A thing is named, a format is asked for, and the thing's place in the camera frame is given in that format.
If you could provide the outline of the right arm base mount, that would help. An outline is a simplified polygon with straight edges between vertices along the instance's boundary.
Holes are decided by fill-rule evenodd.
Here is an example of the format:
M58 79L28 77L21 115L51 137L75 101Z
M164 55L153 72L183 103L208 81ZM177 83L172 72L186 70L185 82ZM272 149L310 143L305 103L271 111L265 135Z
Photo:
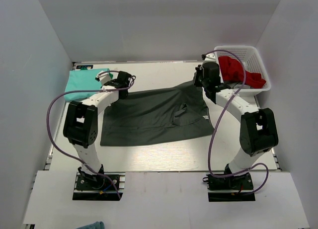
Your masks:
M215 178L207 174L202 181L207 184L209 202L255 201L250 173L226 178Z

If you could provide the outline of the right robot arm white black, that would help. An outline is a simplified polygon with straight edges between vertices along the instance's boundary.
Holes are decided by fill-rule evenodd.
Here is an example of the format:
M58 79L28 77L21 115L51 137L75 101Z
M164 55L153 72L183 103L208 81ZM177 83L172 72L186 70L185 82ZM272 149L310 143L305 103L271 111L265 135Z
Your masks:
M206 97L222 107L215 130L218 129L225 112L229 112L240 123L240 149L227 164L224 174L214 177L241 176L258 166L257 160L278 145L274 113L269 108L260 109L248 103L239 95L240 88L234 90L223 83L214 53L211 51L202 55L203 63L196 67L194 85L203 88Z

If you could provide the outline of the dark grey t-shirt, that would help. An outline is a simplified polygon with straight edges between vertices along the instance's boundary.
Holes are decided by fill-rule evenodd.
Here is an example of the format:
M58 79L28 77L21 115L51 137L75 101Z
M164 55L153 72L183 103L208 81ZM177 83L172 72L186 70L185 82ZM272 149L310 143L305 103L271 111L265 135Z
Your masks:
M104 111L100 145L135 147L211 135L214 127L202 88L191 81L132 92Z

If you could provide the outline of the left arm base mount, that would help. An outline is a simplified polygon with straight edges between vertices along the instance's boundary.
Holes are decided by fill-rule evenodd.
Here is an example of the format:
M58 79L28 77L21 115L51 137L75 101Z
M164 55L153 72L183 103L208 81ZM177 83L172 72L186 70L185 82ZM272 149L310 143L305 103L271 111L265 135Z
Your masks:
M107 175L115 184L120 197L123 196L125 187L125 173L111 173ZM73 201L120 201L112 183L103 178L100 182L86 179L79 173L76 175L73 190Z

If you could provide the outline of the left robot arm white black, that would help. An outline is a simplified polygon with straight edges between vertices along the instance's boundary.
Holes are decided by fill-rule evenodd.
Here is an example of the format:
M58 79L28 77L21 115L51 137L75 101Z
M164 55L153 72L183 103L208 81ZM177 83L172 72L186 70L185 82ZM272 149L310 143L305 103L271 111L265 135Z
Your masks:
M95 80L97 92L82 101L71 101L68 105L63 135L74 146L81 162L79 173L96 180L104 173L95 149L98 135L98 116L111 104L128 96L128 89L134 84L136 77L127 72L99 72Z

